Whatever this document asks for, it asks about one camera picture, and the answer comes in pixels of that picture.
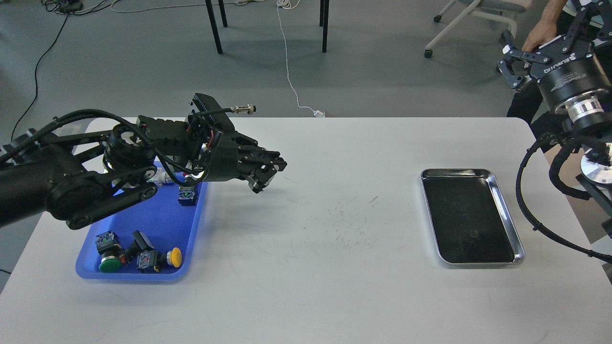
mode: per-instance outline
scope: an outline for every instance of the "table leg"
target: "table leg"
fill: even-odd
[[[325,0],[321,0],[321,6],[319,7],[319,26],[323,27],[323,6]]]
[[[223,54],[221,48],[221,40],[219,39],[219,31],[217,30],[217,21],[215,20],[215,13],[212,11],[211,0],[206,0],[206,10],[208,11],[208,19],[211,21],[212,36],[215,38],[215,45],[217,46],[217,52]]]
[[[223,22],[223,27],[227,28],[228,20],[227,20],[227,17],[225,16],[225,5],[223,3],[223,0],[219,0],[219,10],[221,11],[221,21]]]
[[[329,19],[329,0],[322,0],[323,7],[323,52],[327,53],[327,22]]]

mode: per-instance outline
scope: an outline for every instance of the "electrical connector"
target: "electrical connector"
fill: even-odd
[[[254,105],[250,105],[250,104],[238,105],[236,107],[231,107],[230,109],[233,113],[246,112],[247,114],[253,114],[255,111],[257,111],[257,107],[255,107]]]
[[[58,6],[59,13],[73,13],[83,9],[83,3],[80,0],[62,1]]]

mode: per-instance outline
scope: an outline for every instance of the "white table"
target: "white table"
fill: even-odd
[[[235,118],[288,162],[259,195],[209,186],[187,274],[84,280],[87,229],[45,213],[0,295],[0,343],[610,343],[612,286],[593,258],[533,232],[514,196],[532,136],[501,118]],[[90,130],[109,129],[96,120]],[[441,264],[426,168],[497,176],[526,251],[505,269]],[[588,242],[534,156],[524,195]]]

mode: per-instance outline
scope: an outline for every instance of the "person's hand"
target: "person's hand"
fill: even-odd
[[[533,51],[536,47],[550,42],[556,36],[557,24],[555,22],[540,20],[527,36],[522,50]]]

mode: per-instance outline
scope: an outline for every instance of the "metal tray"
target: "metal tray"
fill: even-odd
[[[442,260],[463,267],[522,263],[523,246],[493,173],[429,169],[421,181]]]

